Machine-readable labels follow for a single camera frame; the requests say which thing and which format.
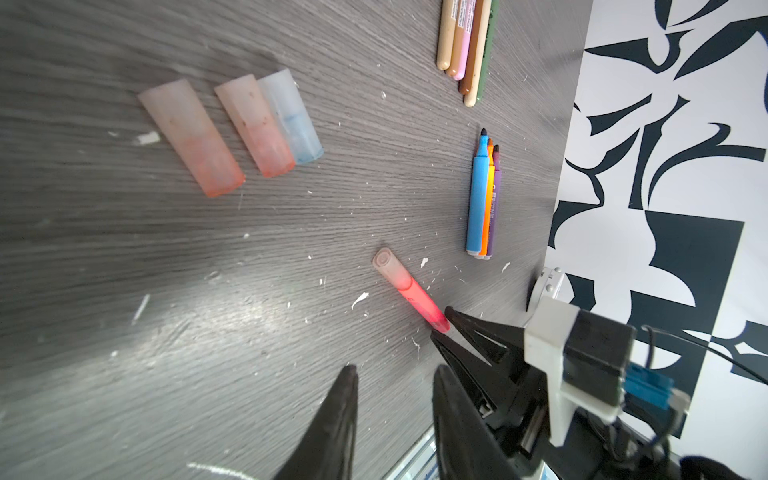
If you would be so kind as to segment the pink pen tan cap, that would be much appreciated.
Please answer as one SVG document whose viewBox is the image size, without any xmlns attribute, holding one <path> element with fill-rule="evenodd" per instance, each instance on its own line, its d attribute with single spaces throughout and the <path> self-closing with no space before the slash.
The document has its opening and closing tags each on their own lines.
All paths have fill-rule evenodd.
<svg viewBox="0 0 768 480">
<path fill-rule="evenodd" d="M 461 36 L 460 50 L 458 51 L 459 64 L 458 64 L 457 72 L 453 76 L 453 79 L 457 81 L 462 80 L 466 73 L 468 54 L 469 54 L 469 45 L 470 45 L 470 39 L 471 39 L 473 23 L 474 23 L 475 9 L 476 9 L 475 0 L 465 1 L 463 35 Z"/>
</svg>

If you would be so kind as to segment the green pen pink cap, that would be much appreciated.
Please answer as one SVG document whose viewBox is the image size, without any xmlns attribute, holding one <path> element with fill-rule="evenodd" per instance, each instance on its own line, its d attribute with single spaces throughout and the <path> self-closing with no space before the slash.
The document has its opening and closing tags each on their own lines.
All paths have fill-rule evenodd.
<svg viewBox="0 0 768 480">
<path fill-rule="evenodd" d="M 499 13 L 499 0 L 493 0 L 491 3 L 489 22 L 487 28 L 487 35 L 484 47 L 483 60 L 481 65 L 481 72 L 478 84 L 477 101 L 480 102 L 483 98 L 486 81 L 488 78 L 488 72 L 490 68 L 490 62 L 492 57 L 493 40 L 495 36 L 497 16 Z"/>
</svg>

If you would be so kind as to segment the cream pen purple cap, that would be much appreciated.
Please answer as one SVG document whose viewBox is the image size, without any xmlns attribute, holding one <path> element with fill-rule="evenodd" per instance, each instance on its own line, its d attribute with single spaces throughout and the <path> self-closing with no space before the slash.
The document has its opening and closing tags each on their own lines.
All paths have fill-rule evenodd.
<svg viewBox="0 0 768 480">
<path fill-rule="evenodd" d="M 478 84 L 479 84 L 481 65 L 482 65 L 483 54 L 484 54 L 484 47 L 485 47 L 485 41 L 486 41 L 486 35 L 487 35 L 491 3 L 492 3 L 492 0 L 485 0 L 485 1 L 486 1 L 486 4 L 482 11 L 482 19 L 481 19 L 480 30 L 479 30 L 478 44 L 476 48 L 476 57 L 475 57 L 476 63 L 475 63 L 473 75 L 472 75 L 472 86 L 469 93 L 466 95 L 463 95 L 464 96 L 463 102 L 466 107 L 473 107 L 477 102 Z"/>
</svg>

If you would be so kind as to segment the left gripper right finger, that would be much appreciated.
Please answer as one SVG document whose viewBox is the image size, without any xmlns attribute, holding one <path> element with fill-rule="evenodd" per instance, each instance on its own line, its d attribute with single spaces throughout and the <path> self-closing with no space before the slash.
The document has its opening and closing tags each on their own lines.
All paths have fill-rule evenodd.
<svg viewBox="0 0 768 480">
<path fill-rule="evenodd" d="M 447 365 L 433 378 L 433 426 L 440 479 L 519 479 Z"/>
</svg>

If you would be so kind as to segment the orange highlighter marker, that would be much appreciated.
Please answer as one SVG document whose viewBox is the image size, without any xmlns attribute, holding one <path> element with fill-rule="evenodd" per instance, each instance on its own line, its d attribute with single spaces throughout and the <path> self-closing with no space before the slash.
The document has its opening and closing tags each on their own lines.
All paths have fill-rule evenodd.
<svg viewBox="0 0 768 480">
<path fill-rule="evenodd" d="M 484 205 L 482 243 L 481 243 L 480 253 L 478 254 L 478 257 L 480 259 L 488 258 L 487 252 L 488 252 L 488 243 L 489 243 L 490 216 L 491 216 L 491 209 L 492 209 L 493 182 L 494 182 L 494 176 L 495 176 L 493 149 L 494 149 L 494 143 L 492 139 L 489 138 L 488 148 L 487 148 L 489 164 L 488 164 L 488 174 L 487 174 L 487 180 L 486 180 L 486 195 L 485 195 L 485 205 Z"/>
</svg>

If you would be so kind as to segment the beige fountain pen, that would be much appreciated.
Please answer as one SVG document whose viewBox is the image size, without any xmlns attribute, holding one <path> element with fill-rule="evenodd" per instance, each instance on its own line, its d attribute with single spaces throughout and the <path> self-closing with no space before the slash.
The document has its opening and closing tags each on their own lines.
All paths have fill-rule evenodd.
<svg viewBox="0 0 768 480">
<path fill-rule="evenodd" d="M 446 71 L 451 63 L 457 15 L 458 1 L 443 0 L 436 54 L 436 66 L 441 71 Z"/>
</svg>

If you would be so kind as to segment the purple highlighter marker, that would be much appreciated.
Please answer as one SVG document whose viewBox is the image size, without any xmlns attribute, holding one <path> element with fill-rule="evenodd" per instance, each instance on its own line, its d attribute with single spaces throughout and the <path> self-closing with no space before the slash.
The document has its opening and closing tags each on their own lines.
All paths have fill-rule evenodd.
<svg viewBox="0 0 768 480">
<path fill-rule="evenodd" d="M 493 181 L 493 188 L 492 188 L 490 221 L 489 221 L 489 229 L 488 229 L 489 237 L 488 237 L 488 243 L 487 243 L 487 252 L 485 255 L 486 259 L 490 259 L 493 255 L 495 223 L 496 223 L 496 214 L 498 210 L 497 203 L 498 203 L 498 196 L 501 188 L 500 184 L 502 180 L 499 144 L 496 144 L 494 146 L 492 158 L 494 162 L 494 181 Z"/>
</svg>

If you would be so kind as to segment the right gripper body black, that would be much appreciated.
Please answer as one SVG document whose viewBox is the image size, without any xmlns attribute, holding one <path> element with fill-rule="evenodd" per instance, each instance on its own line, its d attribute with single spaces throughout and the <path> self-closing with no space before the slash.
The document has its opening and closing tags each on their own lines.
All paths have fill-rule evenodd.
<svg viewBox="0 0 768 480">
<path fill-rule="evenodd" d="M 503 407 L 485 421 L 514 474 L 530 478 L 547 466 L 560 479 L 595 479 L 606 451 L 587 412 L 574 412 L 565 442 L 556 447 L 550 441 L 546 376 L 523 366 L 512 370 L 510 380 Z"/>
</svg>

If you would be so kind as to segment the blue highlighter marker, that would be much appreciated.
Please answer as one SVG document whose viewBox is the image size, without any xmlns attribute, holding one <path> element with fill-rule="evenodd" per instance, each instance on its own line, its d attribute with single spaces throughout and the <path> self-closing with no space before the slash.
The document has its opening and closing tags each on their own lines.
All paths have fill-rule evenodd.
<svg viewBox="0 0 768 480">
<path fill-rule="evenodd" d="M 467 224 L 466 251 L 472 256 L 479 255 L 482 250 L 489 169 L 488 140 L 487 130 L 482 128 L 473 158 Z"/>
</svg>

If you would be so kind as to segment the white alarm clock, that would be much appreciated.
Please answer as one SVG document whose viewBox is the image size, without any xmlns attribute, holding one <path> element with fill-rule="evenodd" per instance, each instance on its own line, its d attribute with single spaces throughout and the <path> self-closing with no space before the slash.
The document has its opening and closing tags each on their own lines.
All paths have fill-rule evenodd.
<svg viewBox="0 0 768 480">
<path fill-rule="evenodd" d="M 565 274 L 560 267 L 543 268 L 534 283 L 526 311 L 533 313 L 542 298 L 556 299 L 564 279 Z"/>
</svg>

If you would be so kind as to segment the clear blue marker cap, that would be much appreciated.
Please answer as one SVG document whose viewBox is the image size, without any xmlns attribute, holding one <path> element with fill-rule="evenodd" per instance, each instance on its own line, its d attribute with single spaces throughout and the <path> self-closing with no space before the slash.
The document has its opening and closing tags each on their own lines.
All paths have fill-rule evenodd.
<svg viewBox="0 0 768 480">
<path fill-rule="evenodd" d="M 298 165 L 318 160 L 324 149 L 289 69 L 257 80 Z"/>
</svg>

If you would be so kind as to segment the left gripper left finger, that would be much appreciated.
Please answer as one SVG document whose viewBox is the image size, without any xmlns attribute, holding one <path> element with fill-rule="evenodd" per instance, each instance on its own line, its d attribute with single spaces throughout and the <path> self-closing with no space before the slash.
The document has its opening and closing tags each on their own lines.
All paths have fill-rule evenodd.
<svg viewBox="0 0 768 480">
<path fill-rule="evenodd" d="M 351 479 L 359 377 L 341 369 L 301 441 L 274 479 Z"/>
</svg>

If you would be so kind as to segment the clear orange marker cap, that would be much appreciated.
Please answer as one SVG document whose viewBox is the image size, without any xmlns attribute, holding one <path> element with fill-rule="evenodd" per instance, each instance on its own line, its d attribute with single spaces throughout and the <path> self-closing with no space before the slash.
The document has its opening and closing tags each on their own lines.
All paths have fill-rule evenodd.
<svg viewBox="0 0 768 480">
<path fill-rule="evenodd" d="M 277 177 L 295 167 L 288 143 L 253 74 L 220 84 L 214 92 L 264 177 Z"/>
</svg>

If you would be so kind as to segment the pink highlighter marker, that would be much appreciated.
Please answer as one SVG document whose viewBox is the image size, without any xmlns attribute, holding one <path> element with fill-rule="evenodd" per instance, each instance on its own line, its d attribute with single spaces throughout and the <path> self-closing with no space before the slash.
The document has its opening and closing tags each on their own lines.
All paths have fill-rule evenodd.
<svg viewBox="0 0 768 480">
<path fill-rule="evenodd" d="M 433 329 L 440 333 L 450 330 L 443 311 L 389 248 L 381 248 L 374 255 L 372 264 Z"/>
</svg>

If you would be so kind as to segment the clear purple marker cap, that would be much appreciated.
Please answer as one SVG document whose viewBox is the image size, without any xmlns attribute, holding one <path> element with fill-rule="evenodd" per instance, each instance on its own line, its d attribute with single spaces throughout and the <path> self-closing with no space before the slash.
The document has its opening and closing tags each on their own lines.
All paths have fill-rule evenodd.
<svg viewBox="0 0 768 480">
<path fill-rule="evenodd" d="M 244 173 L 187 80 L 147 89 L 138 99 L 206 196 L 244 183 Z"/>
</svg>

